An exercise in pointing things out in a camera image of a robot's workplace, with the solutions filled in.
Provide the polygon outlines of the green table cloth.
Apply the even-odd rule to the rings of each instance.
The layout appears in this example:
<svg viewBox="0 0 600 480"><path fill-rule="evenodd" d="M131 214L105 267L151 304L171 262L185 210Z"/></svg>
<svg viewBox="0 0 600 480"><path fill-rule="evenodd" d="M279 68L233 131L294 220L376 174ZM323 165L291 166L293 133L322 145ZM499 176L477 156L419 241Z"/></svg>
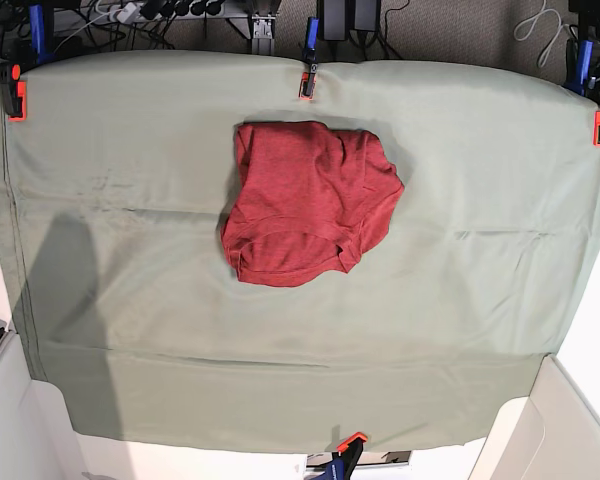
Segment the green table cloth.
<svg viewBox="0 0 600 480"><path fill-rule="evenodd" d="M0 95L0 263L33 378L84 435L315 453L485 436L558 351L600 249L594 102L511 72L99 54ZM220 236L247 122L368 131L404 190L386 237L296 288L249 285Z"/></svg>

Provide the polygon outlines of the white bin right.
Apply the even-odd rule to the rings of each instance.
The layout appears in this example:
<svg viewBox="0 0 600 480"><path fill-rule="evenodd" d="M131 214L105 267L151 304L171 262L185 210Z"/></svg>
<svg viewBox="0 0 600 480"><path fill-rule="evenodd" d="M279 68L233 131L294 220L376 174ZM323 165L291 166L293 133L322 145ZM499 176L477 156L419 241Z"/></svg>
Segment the white bin right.
<svg viewBox="0 0 600 480"><path fill-rule="evenodd" d="M600 479L600 417L556 356L501 407L469 477Z"/></svg>

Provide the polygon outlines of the black power adapter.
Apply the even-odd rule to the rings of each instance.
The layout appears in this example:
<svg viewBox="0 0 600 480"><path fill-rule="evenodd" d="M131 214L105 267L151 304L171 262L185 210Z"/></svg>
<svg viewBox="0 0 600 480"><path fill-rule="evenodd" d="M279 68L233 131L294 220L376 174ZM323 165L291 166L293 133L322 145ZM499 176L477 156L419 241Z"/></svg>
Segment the black power adapter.
<svg viewBox="0 0 600 480"><path fill-rule="evenodd" d="M318 38L324 41L345 41L351 31L379 31L380 0L319 0Z"/></svg>

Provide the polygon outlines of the grey metal table bracket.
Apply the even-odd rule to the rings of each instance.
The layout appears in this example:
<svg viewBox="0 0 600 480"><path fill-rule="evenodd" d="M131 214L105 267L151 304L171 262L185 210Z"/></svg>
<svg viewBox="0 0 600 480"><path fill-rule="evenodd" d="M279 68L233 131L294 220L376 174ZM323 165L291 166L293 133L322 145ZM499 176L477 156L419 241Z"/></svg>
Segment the grey metal table bracket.
<svg viewBox="0 0 600 480"><path fill-rule="evenodd" d="M275 55L275 25L276 17L272 15L252 15L251 27L251 53L254 55Z"/></svg>

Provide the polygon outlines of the red long-sleeve T-shirt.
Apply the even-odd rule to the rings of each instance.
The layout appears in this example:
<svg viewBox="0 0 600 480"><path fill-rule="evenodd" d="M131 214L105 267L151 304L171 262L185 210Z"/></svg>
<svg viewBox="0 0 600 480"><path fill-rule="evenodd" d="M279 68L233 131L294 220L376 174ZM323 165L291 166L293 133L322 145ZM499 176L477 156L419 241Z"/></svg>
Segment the red long-sleeve T-shirt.
<svg viewBox="0 0 600 480"><path fill-rule="evenodd" d="M255 122L234 140L240 191L221 244L239 281L297 287L348 273L388 234L404 185L375 134Z"/></svg>

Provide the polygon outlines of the blue clamp top left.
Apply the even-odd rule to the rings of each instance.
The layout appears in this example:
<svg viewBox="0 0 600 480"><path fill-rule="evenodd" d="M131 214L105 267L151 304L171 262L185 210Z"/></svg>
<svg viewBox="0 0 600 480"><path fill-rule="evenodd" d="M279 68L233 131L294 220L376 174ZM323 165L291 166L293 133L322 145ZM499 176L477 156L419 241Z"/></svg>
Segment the blue clamp top left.
<svg viewBox="0 0 600 480"><path fill-rule="evenodd" d="M31 45L35 53L35 63L37 65L48 62L53 56L51 52L53 17L53 8L42 1L37 1L29 5Z"/></svg>

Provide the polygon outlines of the orange black clamp far left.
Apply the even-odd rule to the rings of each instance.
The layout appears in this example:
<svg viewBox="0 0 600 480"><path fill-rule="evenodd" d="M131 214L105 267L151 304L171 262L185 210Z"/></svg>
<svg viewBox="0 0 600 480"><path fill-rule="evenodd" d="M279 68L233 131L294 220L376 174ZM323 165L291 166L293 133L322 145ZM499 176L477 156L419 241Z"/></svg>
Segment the orange black clamp far left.
<svg viewBox="0 0 600 480"><path fill-rule="evenodd" d="M0 63L0 93L7 119L24 121L27 118L27 91L18 64Z"/></svg>

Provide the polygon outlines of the blue clamp top right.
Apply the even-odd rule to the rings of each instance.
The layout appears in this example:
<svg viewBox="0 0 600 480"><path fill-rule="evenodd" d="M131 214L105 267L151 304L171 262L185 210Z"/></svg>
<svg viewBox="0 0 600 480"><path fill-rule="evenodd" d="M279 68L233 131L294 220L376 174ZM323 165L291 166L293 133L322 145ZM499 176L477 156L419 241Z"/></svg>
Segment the blue clamp top right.
<svg viewBox="0 0 600 480"><path fill-rule="evenodd" d="M591 40L569 39L566 45L566 80L563 86L581 96L585 96L589 84L589 69L594 42Z"/></svg>

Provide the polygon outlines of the orange black clamp bottom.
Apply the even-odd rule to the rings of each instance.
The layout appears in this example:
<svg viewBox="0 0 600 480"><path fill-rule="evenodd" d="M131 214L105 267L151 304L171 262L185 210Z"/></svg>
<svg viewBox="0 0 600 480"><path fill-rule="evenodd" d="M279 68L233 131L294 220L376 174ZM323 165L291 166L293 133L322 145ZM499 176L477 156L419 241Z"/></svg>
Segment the orange black clamp bottom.
<svg viewBox="0 0 600 480"><path fill-rule="evenodd" d="M356 432L343 441L332 460L325 466L324 472L317 476L319 480L350 480L363 453L364 444L368 441L366 434Z"/></svg>

